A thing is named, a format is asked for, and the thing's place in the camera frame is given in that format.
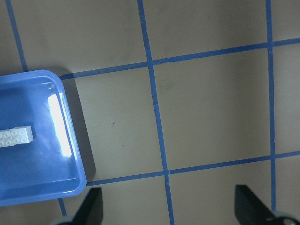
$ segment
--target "white lego brick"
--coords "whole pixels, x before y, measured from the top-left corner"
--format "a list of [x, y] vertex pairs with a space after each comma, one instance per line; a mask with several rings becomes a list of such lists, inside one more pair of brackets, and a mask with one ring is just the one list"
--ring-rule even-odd
[[0, 130], [0, 148], [25, 144], [33, 141], [31, 126]]

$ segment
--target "black object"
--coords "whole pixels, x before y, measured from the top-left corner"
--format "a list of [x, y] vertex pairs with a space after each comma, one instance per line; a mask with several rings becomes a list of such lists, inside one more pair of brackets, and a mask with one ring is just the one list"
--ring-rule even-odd
[[72, 221], [58, 225], [100, 225], [103, 220], [102, 190], [91, 188]]
[[247, 185], [235, 186], [234, 213], [240, 225], [300, 225], [291, 217], [276, 217]]

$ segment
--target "grid line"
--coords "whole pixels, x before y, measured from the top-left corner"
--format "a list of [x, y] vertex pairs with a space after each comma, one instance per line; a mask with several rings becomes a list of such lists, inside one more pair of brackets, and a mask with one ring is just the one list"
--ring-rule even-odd
[[[8, 11], [12, 31], [14, 34], [19, 58], [21, 61], [21, 66], [22, 66], [23, 71], [26, 72], [26, 71], [28, 71], [28, 67], [27, 67], [27, 63], [25, 60], [24, 52], [23, 52], [21, 38], [20, 38], [18, 28], [17, 28], [17, 23], [16, 23], [14, 11], [13, 11], [13, 6], [12, 6], [10, 0], [5, 0], [5, 3], [7, 6], [7, 11]], [[141, 28], [142, 28], [142, 35], [143, 35], [144, 46], [145, 46], [145, 51], [146, 51], [146, 56], [147, 56], [147, 62], [138, 62], [138, 63], [132, 63], [132, 64], [127, 64], [127, 65], [121, 65], [121, 66], [106, 67], [106, 68], [99, 68], [99, 69], [94, 69], [94, 70], [64, 74], [61, 77], [61, 79], [65, 80], [65, 79], [72, 79], [72, 78], [85, 77], [85, 76], [91, 76], [91, 75], [111, 73], [111, 72], [116, 72], [116, 71], [124, 71], [124, 70], [129, 70], [129, 69], [148, 67], [149, 76], [150, 76], [151, 94], [152, 94], [154, 112], [155, 112], [156, 123], [157, 123], [157, 132], [158, 132], [159, 144], [160, 144], [160, 149], [161, 149], [163, 171], [131, 175], [131, 176], [126, 176], [126, 177], [112, 178], [112, 179], [106, 179], [106, 180], [92, 181], [92, 182], [88, 182], [87, 186], [94, 186], [94, 185], [121, 182], [121, 181], [127, 181], [127, 180], [136, 180], [136, 179], [164, 176], [165, 177], [165, 190], [166, 190], [166, 195], [167, 195], [167, 200], [168, 200], [169, 217], [170, 217], [171, 225], [173, 225], [174, 218], [173, 218], [173, 207], [172, 207], [172, 201], [171, 201], [171, 191], [170, 191], [170, 186], [169, 186], [169, 174], [187, 173], [187, 172], [191, 172], [191, 171], [199, 171], [199, 170], [206, 170], [206, 169], [212, 169], [212, 168], [220, 168], [220, 167], [226, 167], [226, 166], [232, 166], [232, 165], [240, 165], [240, 164], [270, 160], [270, 162], [271, 162], [272, 210], [276, 210], [276, 174], [275, 174], [276, 159], [300, 156], [300, 151], [281, 153], [281, 154], [276, 154], [276, 152], [275, 152], [273, 48], [278, 47], [278, 46], [284, 46], [284, 45], [298, 44], [298, 43], [300, 43], [300, 38], [292, 38], [292, 39], [286, 39], [286, 40], [273, 41], [271, 0], [266, 0], [265, 1], [266, 20], [267, 20], [267, 42], [266, 43], [238, 46], [238, 47], [232, 47], [232, 48], [226, 48], [226, 49], [219, 49], [219, 50], [213, 50], [213, 51], [207, 51], [207, 52], [199, 52], [199, 53], [193, 53], [193, 54], [187, 54], [187, 55], [168, 57], [168, 58], [159, 59], [159, 60], [153, 60], [151, 51], [150, 51], [149, 37], [147, 34], [145, 13], [144, 13], [144, 8], [143, 8], [143, 0], [137, 0], [137, 4], [138, 4], [138, 8], [139, 8], [139, 15], [140, 15], [140, 20], [141, 20]], [[255, 158], [240, 159], [240, 160], [234, 160], [234, 161], [228, 161], [228, 162], [221, 162], [221, 163], [215, 163], [215, 164], [209, 164], [209, 165], [199, 165], [199, 166], [193, 166], [193, 167], [187, 167], [187, 168], [181, 168], [181, 169], [168, 170], [167, 163], [166, 163], [166, 153], [165, 153], [165, 146], [164, 146], [164, 139], [163, 139], [162, 123], [161, 123], [159, 106], [158, 106], [158, 98], [157, 98], [157, 93], [156, 93], [154, 66], [161, 65], [164, 63], [172, 63], [172, 62], [180, 62], [180, 61], [185, 61], [185, 60], [200, 59], [200, 58], [205, 58], [205, 57], [210, 57], [210, 56], [225, 55], [225, 54], [238, 53], [238, 52], [243, 52], [243, 51], [251, 51], [251, 50], [263, 49], [263, 48], [266, 48], [268, 50], [269, 104], [270, 104], [270, 155], [263, 156], [263, 157], [255, 157]], [[62, 215], [63, 216], [67, 215], [63, 199], [59, 198], [58, 201], [60, 204], [60, 209], [61, 209]]]

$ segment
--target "floor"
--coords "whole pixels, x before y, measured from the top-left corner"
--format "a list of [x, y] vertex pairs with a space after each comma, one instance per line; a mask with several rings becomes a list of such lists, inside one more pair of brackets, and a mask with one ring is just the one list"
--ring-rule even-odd
[[299, 10], [0, 0], [0, 75], [51, 70], [70, 103], [73, 82], [96, 168], [79, 196], [1, 207], [0, 224], [73, 215], [93, 186], [104, 225], [237, 225], [236, 184], [300, 218]]

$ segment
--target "blue tray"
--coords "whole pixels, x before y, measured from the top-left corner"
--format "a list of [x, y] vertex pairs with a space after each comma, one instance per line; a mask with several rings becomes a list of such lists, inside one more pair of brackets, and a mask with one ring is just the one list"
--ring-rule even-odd
[[74, 196], [86, 186], [61, 80], [47, 70], [0, 76], [0, 130], [33, 141], [0, 148], [0, 206]]

